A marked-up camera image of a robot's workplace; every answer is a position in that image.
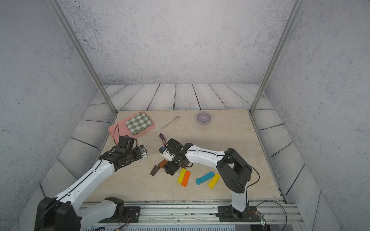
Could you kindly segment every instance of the beige tabletop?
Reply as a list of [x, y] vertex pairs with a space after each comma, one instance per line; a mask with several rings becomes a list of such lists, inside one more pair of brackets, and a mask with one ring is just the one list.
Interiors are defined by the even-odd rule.
[[[166, 140], [171, 138], [182, 145], [193, 143], [199, 147], [224, 151], [229, 147], [235, 149], [250, 165], [260, 173], [257, 184], [248, 188], [249, 199], [276, 199], [280, 198], [279, 191], [271, 174], [258, 141], [256, 132], [249, 118], [247, 110], [210, 110], [208, 112], [212, 120], [206, 126], [199, 125], [196, 115], [201, 111], [146, 111], [145, 113], [156, 124], [153, 129], [139, 136], [138, 145], [144, 145], [148, 156], [119, 169], [113, 175], [105, 179], [87, 198], [86, 202], [99, 202], [106, 197], [113, 196], [124, 201], [163, 201], [163, 200], [229, 200], [229, 190], [222, 179], [213, 189], [208, 187], [207, 182], [197, 185], [195, 180], [210, 171], [218, 173], [216, 169], [195, 163], [191, 168], [188, 185], [186, 187], [177, 183], [180, 174], [178, 170], [173, 176], [166, 174], [160, 169], [155, 176], [150, 172], [158, 165], [163, 157], [159, 154], [159, 148], [163, 146], [159, 133]], [[136, 111], [119, 111], [116, 122], [137, 113]], [[169, 126], [161, 129], [163, 125], [171, 121], [174, 116], [181, 116]], [[103, 152], [114, 146], [114, 141], [109, 136]], [[255, 171], [252, 173], [251, 183], [257, 180]]]

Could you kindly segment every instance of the concrete wall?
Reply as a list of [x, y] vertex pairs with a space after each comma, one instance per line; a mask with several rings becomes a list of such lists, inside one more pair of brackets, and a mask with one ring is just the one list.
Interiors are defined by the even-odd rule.
[[0, 230], [8, 230], [97, 88], [45, 0], [3, 0], [0, 22]]
[[306, 0], [266, 90], [343, 230], [370, 226], [369, 12]]
[[294, 0], [60, 0], [103, 84], [259, 83]]

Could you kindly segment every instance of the green checkered cloth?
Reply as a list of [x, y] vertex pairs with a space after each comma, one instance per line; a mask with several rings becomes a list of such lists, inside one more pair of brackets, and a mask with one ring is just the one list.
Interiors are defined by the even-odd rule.
[[126, 121], [125, 124], [127, 125], [131, 134], [136, 135], [150, 127], [153, 122], [146, 114], [139, 112], [134, 118]]

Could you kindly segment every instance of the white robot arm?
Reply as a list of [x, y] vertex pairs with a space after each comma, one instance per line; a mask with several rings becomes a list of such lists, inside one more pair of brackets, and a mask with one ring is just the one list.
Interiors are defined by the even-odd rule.
[[[134, 141], [137, 142], [131, 137], [121, 136], [118, 145], [100, 156], [94, 166], [73, 185], [54, 198], [44, 198], [38, 205], [35, 231], [82, 231], [103, 219], [112, 216], [122, 217], [125, 209], [124, 202], [114, 197], [106, 198], [101, 203], [84, 210], [78, 209], [108, 176], [147, 156], [143, 145], [132, 148]], [[182, 146], [171, 139], [160, 148], [160, 153], [169, 160], [164, 168], [171, 175], [185, 160], [217, 169], [225, 184], [232, 191], [232, 215], [235, 219], [242, 220], [248, 203], [246, 188], [252, 169], [235, 150], [212, 151], [189, 143]]]

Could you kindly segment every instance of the purple bowl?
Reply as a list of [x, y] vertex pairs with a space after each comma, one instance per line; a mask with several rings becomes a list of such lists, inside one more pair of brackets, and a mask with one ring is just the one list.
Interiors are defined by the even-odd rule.
[[207, 125], [211, 122], [211, 115], [207, 112], [201, 112], [196, 116], [196, 120], [200, 125]]

